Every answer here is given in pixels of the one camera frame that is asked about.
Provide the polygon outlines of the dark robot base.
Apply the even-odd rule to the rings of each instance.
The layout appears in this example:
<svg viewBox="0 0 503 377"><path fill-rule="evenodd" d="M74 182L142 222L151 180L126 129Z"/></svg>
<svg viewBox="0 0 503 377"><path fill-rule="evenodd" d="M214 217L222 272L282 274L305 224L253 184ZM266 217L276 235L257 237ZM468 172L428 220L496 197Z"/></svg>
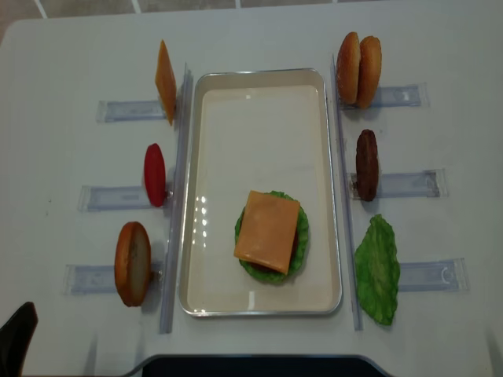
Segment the dark robot base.
<svg viewBox="0 0 503 377"><path fill-rule="evenodd" d="M154 357L132 375L140 376L389 376L361 356L175 355Z"/></svg>

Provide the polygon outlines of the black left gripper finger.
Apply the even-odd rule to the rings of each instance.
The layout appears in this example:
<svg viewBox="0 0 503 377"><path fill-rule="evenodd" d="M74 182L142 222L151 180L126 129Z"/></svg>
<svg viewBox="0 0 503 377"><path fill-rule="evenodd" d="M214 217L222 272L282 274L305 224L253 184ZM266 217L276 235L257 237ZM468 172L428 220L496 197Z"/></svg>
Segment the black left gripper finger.
<svg viewBox="0 0 503 377"><path fill-rule="evenodd" d="M1 327L1 376L22 376L24 360L39 322L33 302L25 302Z"/></svg>

